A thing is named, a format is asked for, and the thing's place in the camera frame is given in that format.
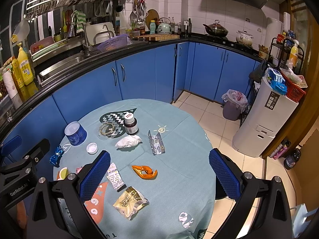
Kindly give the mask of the blue foil wrapper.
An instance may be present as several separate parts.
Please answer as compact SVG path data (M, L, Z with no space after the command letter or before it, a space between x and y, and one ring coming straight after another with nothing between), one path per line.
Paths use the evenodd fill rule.
M54 152L54 154L50 157L49 162L55 166L59 167L60 160L64 154L64 149L62 146L58 146Z

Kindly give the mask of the melon print paper packet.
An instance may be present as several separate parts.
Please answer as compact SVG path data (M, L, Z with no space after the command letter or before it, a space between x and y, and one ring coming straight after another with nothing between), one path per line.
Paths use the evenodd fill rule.
M57 174L57 180L64 180L67 178L67 176L69 175L69 170L67 167L63 167L61 170L58 171Z

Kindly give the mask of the white bottle cap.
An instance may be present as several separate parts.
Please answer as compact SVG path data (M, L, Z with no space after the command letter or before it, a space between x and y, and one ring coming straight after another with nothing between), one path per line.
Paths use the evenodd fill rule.
M87 153L94 155L98 152L98 145L95 142L91 142L86 147Z

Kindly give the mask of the blue round tin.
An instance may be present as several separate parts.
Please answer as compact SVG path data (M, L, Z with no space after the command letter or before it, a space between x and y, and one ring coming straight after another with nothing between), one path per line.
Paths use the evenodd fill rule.
M64 134L72 146L79 146L87 138L87 131L77 121L69 123L64 129Z

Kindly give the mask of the gold snack wrapper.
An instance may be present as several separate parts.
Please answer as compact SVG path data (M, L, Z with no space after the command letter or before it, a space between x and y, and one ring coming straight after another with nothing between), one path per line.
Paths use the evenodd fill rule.
M141 192L130 186L116 200L113 207L125 218L131 220L148 203L148 199Z

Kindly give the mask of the orange peel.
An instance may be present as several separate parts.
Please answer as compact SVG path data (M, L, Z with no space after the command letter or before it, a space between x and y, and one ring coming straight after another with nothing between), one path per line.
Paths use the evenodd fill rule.
M132 170L143 180L154 180L158 171L152 170L149 166L131 166Z

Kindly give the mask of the clear round plastic lid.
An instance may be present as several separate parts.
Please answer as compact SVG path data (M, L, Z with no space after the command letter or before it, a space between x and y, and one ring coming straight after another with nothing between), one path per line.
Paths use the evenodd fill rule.
M98 128L98 137L102 140L113 139L119 133L119 126L115 122L103 122Z

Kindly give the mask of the white tissue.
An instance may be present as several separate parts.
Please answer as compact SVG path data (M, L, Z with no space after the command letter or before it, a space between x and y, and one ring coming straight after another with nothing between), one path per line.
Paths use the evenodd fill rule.
M142 139L138 135L127 135L116 144L116 148L131 148L135 147L142 142Z

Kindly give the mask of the brown medicine bottle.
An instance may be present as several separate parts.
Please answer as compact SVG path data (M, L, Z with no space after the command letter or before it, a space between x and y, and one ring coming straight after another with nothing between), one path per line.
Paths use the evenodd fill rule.
M134 135L138 132L137 120L133 113L129 112L124 115L124 127L128 135Z

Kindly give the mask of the silver pill blister pack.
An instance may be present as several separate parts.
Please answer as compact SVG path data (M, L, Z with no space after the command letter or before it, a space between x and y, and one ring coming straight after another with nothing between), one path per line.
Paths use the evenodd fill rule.
M153 155L165 153L165 147L160 132L158 132L156 135L151 135L151 132L149 131L148 139Z

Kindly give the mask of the blue kitchen cabinets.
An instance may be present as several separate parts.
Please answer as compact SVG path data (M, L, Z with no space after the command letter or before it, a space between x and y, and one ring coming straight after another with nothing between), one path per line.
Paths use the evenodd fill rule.
M59 73L15 109L1 126L1 142L20 136L15 155L43 138L55 146L68 123L120 100L171 103L188 91L221 102L227 90L248 92L249 74L259 62L249 53L200 40L135 44L99 53Z

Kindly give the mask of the yellow detergent bottle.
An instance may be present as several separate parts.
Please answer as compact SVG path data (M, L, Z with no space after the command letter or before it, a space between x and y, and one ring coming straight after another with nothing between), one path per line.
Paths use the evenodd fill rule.
M23 50L22 42L18 43L18 64L21 72L21 76L24 84L27 86L33 81L33 71L31 70L31 65L29 63L28 55Z

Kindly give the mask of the white tall appliance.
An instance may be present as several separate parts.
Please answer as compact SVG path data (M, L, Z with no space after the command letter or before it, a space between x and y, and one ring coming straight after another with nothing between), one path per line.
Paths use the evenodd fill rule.
M251 110L232 139L233 149L249 157L259 157L297 106L287 96L276 93L263 77Z

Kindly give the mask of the blue snack bag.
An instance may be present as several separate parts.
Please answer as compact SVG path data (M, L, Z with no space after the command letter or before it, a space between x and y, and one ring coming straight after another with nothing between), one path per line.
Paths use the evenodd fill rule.
M275 70L274 68L267 68L265 76L271 88L275 92L284 96L286 95L288 91L286 81L278 70Z

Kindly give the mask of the red plastic basket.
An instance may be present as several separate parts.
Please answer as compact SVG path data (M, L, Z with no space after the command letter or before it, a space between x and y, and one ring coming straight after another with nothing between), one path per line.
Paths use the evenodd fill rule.
M304 95L306 95L306 92L304 90L302 90L298 85L296 85L295 83L293 83L287 76L286 74L283 72L283 70L280 70L282 76L284 77L285 81L286 81L286 87L287 87L287 93L286 96L298 103L302 97Z

